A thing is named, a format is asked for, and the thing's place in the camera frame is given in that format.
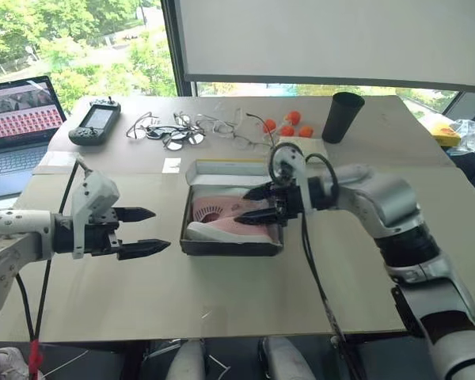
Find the laptop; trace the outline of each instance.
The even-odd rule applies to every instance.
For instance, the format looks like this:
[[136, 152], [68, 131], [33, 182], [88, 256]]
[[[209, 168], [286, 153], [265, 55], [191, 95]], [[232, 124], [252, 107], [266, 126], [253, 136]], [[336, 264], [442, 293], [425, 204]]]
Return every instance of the laptop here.
[[48, 77], [0, 83], [0, 197], [23, 191], [65, 120]]

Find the plastic bag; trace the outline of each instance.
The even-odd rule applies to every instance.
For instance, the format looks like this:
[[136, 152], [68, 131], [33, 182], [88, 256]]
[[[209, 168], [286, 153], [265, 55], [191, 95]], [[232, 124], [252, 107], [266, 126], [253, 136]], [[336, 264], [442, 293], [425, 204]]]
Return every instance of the plastic bag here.
[[450, 126], [461, 137], [459, 144], [447, 150], [451, 156], [475, 153], [475, 121], [456, 120]]

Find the controller screen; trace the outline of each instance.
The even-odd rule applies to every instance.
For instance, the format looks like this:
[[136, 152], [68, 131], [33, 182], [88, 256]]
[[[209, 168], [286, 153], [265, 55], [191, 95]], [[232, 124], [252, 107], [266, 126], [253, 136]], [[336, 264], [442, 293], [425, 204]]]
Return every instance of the controller screen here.
[[93, 127], [94, 129], [104, 129], [105, 124], [109, 120], [109, 117], [111, 117], [111, 114], [111, 109], [95, 108], [92, 113], [92, 116], [86, 122], [85, 127]]

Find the shoebox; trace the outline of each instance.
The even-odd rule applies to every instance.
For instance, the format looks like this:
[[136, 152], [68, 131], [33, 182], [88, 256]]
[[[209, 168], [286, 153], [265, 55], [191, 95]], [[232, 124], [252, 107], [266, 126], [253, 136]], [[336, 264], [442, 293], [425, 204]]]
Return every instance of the shoebox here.
[[190, 190], [184, 207], [180, 245], [187, 255], [193, 256], [275, 256], [283, 248], [283, 231], [279, 225], [268, 226], [272, 243], [267, 242], [220, 242], [193, 241], [186, 235], [192, 222], [192, 197], [195, 191], [209, 188], [254, 188], [269, 182], [266, 166], [259, 161], [194, 161], [185, 175]]

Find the tabletop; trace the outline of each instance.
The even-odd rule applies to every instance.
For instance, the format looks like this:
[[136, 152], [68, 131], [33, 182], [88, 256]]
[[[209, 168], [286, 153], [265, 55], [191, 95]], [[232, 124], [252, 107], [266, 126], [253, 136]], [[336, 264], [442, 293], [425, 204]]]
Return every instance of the tabletop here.
[[[427, 225], [475, 298], [471, 184], [451, 167], [377, 168], [413, 186]], [[172, 244], [161, 253], [129, 261], [56, 255], [42, 341], [331, 333], [302, 254], [299, 220], [289, 222], [285, 248], [275, 257], [186, 256], [179, 245], [188, 194], [184, 175], [110, 177], [121, 193], [117, 206], [142, 206], [157, 213], [143, 222], [123, 223], [118, 236], [125, 241], [161, 238]], [[17, 207], [56, 211], [66, 181], [62, 174], [34, 176]], [[357, 219], [346, 211], [323, 211], [310, 216], [308, 223], [321, 281], [342, 329], [402, 330], [390, 295], [393, 283]], [[43, 263], [29, 264], [21, 272], [33, 305], [38, 303], [43, 272]], [[13, 287], [0, 313], [0, 340], [27, 339], [21, 297]]]
[[[173, 112], [184, 112], [192, 118], [207, 114], [233, 121], [236, 109], [280, 123], [292, 110], [302, 114], [301, 124], [321, 135], [327, 119], [331, 97], [116, 97], [121, 115], [109, 140], [103, 146], [76, 146], [68, 139], [89, 109], [89, 98], [75, 106], [73, 116], [60, 128], [49, 145], [50, 151], [79, 152], [88, 165], [106, 173], [161, 173], [165, 158], [181, 158], [181, 170], [187, 169], [194, 157], [199, 158], [263, 158], [253, 150], [237, 150], [229, 139], [210, 131], [198, 146], [186, 146], [177, 152], [163, 149], [162, 142], [133, 140], [126, 130], [145, 112], [151, 111], [163, 124], [173, 123]], [[454, 166], [426, 129], [415, 119], [399, 97], [365, 97], [366, 104], [339, 144], [325, 144], [334, 165], [366, 163], [370, 165], [437, 165]], [[238, 134], [263, 142], [262, 127], [245, 117]]]

